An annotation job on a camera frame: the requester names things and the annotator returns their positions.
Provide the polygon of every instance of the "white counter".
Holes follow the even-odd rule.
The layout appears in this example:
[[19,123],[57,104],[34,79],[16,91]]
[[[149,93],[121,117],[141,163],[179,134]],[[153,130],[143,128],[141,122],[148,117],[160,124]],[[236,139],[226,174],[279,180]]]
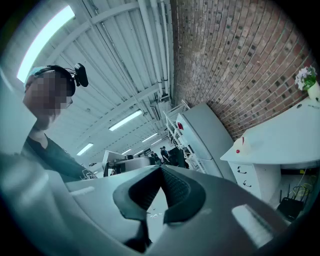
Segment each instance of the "white counter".
[[248,129],[248,155],[230,148],[220,159],[248,164],[298,164],[320,160],[320,103],[304,99],[282,114]]
[[231,147],[220,159],[228,161],[240,187],[268,203],[281,182],[281,165],[320,160],[320,103],[306,98],[242,136],[250,153]]

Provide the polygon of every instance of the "flower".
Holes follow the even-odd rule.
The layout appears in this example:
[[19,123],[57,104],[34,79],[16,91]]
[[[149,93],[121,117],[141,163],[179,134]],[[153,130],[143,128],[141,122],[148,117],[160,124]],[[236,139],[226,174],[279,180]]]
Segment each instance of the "flower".
[[312,66],[302,68],[295,77],[295,83],[300,90],[308,90],[316,82],[316,69]]

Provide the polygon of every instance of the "white cabinet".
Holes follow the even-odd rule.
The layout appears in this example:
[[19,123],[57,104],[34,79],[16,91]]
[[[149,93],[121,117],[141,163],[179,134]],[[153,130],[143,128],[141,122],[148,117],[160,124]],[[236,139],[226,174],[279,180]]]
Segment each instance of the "white cabinet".
[[265,202],[270,200],[281,180],[280,165],[228,163],[241,188]]

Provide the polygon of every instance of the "ceiling beam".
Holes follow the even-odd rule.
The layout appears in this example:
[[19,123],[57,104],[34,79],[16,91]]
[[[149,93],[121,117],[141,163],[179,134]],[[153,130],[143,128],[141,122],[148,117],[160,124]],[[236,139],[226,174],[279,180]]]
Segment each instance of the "ceiling beam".
[[82,33],[86,32],[88,29],[101,21],[104,21],[110,17],[119,15],[124,12],[128,12],[134,9],[139,8],[138,2],[131,2],[119,5],[115,8],[111,8],[100,13],[97,16],[92,17],[89,21],[82,23],[77,29],[72,31],[50,54],[49,58],[46,60],[46,65],[52,65],[58,56],[71,44],[74,40],[76,40]]
[[141,101],[154,93],[156,93],[159,90],[159,86],[157,84],[152,85],[148,87],[147,89],[139,92],[135,95],[135,97],[131,97],[130,99],[124,101],[120,105],[118,105],[116,108],[112,109],[109,113],[107,113],[105,116],[103,116],[101,119],[99,119],[96,123],[94,123],[88,131],[81,135],[81,137],[76,141],[76,143],[72,146],[73,150],[71,153],[77,153],[78,149],[82,146],[84,146],[84,143],[87,139],[90,138],[90,136],[97,133],[100,129],[102,129],[104,126],[106,126],[112,118],[118,116],[123,111],[128,110],[131,106],[137,103],[137,101]]

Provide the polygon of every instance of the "table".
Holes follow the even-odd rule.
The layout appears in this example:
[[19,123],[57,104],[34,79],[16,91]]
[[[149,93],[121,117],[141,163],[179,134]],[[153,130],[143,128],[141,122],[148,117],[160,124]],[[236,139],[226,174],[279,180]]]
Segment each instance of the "table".
[[320,103],[306,98],[242,136],[251,152],[231,147],[220,159],[228,161],[239,186],[267,202],[281,181],[281,165],[320,160]]

